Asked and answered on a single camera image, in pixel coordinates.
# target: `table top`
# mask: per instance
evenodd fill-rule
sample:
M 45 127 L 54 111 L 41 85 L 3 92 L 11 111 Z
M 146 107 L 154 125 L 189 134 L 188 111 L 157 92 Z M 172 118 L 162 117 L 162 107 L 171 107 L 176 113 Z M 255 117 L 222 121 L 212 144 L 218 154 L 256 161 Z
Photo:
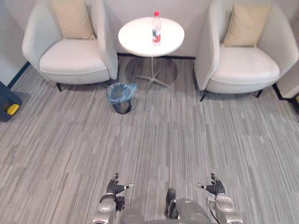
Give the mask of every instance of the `table top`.
M 131 54 L 143 57 L 164 56 L 178 49 L 185 36 L 183 28 L 175 21 L 160 19 L 160 45 L 153 44 L 153 17 L 144 17 L 133 20 L 120 29 L 118 39 L 122 47 Z

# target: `white round table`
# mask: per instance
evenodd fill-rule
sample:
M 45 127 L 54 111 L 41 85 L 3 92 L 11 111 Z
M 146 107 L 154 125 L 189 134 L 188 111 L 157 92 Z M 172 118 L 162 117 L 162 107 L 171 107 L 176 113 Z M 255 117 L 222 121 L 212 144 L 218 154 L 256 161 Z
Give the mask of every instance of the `white round table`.
M 126 51 L 133 55 L 151 58 L 151 76 L 136 76 L 149 80 L 147 90 L 153 83 L 169 88 L 169 85 L 156 79 L 159 71 L 154 74 L 154 57 L 164 56 L 178 49 L 185 36 L 183 28 L 177 22 L 166 18 L 160 19 L 161 41 L 158 46 L 153 44 L 153 17 L 133 20 L 124 25 L 118 33 L 118 39 Z

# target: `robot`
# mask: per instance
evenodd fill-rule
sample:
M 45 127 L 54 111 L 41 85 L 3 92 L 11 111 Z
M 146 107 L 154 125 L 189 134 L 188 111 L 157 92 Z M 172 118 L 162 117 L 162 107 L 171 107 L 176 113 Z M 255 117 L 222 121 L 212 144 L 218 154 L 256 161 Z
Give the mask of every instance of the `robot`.
M 217 176 L 211 173 L 212 184 L 196 183 L 200 189 L 205 189 L 214 197 L 207 197 L 207 206 L 218 224 L 243 224 L 239 214 L 236 213 L 232 199 L 225 195 L 225 188 Z M 116 195 L 125 189 L 132 188 L 133 183 L 118 184 L 118 173 L 112 176 L 107 194 L 102 196 L 96 208 L 93 224 L 113 224 L 117 211 L 124 210 L 125 198 Z M 212 224 L 204 209 L 194 201 L 176 199 L 175 189 L 169 189 L 166 195 L 164 220 L 144 221 L 141 210 L 126 209 L 120 217 L 121 224 Z

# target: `red bottle label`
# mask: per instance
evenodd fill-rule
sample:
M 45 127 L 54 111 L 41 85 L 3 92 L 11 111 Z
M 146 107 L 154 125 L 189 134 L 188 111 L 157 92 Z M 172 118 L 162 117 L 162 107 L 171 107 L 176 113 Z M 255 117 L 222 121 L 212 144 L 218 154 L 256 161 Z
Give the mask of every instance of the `red bottle label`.
M 161 32 L 158 30 L 153 30 L 153 42 L 161 41 Z

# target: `baseboard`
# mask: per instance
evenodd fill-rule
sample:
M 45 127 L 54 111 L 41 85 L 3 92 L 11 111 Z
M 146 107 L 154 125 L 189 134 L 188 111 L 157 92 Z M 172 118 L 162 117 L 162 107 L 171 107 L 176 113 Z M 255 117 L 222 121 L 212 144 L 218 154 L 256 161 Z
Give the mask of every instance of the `baseboard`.
M 29 67 L 29 65 L 30 65 L 29 62 L 26 62 L 24 64 L 24 66 L 20 69 L 18 74 L 16 74 L 16 76 L 13 78 L 13 80 L 11 80 L 11 82 L 7 85 L 7 87 L 9 89 L 11 89 L 13 87 L 13 85 L 16 83 L 16 81 L 18 81 L 18 79 L 21 77 L 21 75 L 23 75 L 23 73 L 26 71 L 26 69 Z
M 290 99 L 283 98 L 283 96 L 281 95 L 280 90 L 279 90 L 277 84 L 276 83 L 273 84 L 272 87 L 275 90 L 276 95 L 277 95 L 277 97 L 278 97 L 279 100 L 286 100 L 286 101 L 288 101 L 290 104 L 292 104 L 295 107 L 296 112 L 297 113 L 299 112 L 299 103 L 298 103 L 298 101 L 296 99 L 296 97 L 298 96 L 298 94 L 296 96 L 294 96 L 293 98 L 290 98 Z
M 139 57 L 133 54 L 129 53 L 117 53 L 118 56 L 130 56 L 130 57 Z M 189 57 L 189 56 L 161 56 L 159 58 L 171 58 L 171 59 L 189 59 L 189 60 L 195 60 L 195 57 Z

